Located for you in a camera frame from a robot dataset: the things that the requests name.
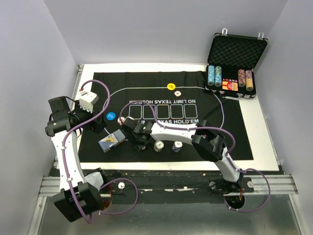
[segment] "blue button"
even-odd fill
[[[112,120],[114,120],[114,118],[115,118],[115,113],[109,112],[107,114],[107,120],[112,121]]]

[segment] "gray wall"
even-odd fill
[[[44,0],[78,63],[205,63],[212,36],[269,34],[287,0]]]
[[[76,63],[42,0],[0,1],[0,234],[27,234],[55,151],[48,99],[71,94]]]
[[[292,173],[313,232],[313,31],[311,0],[289,0],[256,72],[262,108],[283,168]]]

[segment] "gray floor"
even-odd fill
[[[250,196],[251,209],[264,201]],[[112,205],[111,211],[126,205]],[[253,213],[236,213],[223,204],[141,204],[124,215],[94,214],[93,224],[83,219],[69,223],[48,199],[40,235],[300,235],[288,195],[272,196],[269,204]]]

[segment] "poker chip case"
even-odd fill
[[[268,44],[263,33],[258,37],[248,37],[215,33],[206,66],[205,89],[225,98],[254,98],[256,96],[254,68]],[[208,66],[222,67],[222,86],[208,85]],[[246,86],[238,86],[238,70],[252,71],[253,89],[248,91]]]

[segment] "white curved line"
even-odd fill
[[[120,90],[117,90],[116,92],[113,92],[113,93],[110,95],[110,97],[112,97],[112,95],[114,95],[114,94],[116,94],[116,93],[118,93],[118,92],[120,92],[120,91],[127,90],[127,89],[165,89],[165,88],[167,88],[167,87],[125,87],[125,88],[122,88],[122,89],[120,89]],[[205,90],[205,88],[203,88],[203,87],[176,87],[176,88],[198,88],[198,89]],[[217,100],[219,101],[219,103],[221,104],[221,110],[222,110],[222,115],[223,115],[223,121],[222,121],[222,124],[221,124],[221,127],[220,127],[220,128],[222,128],[223,125],[224,125],[224,119],[225,119],[223,104],[222,104],[222,102],[220,101],[220,99],[219,99],[215,94],[213,94],[213,95],[216,97],[216,99],[217,99]],[[106,99],[106,101],[104,102],[103,107],[106,105],[107,101],[108,101],[108,99]]]

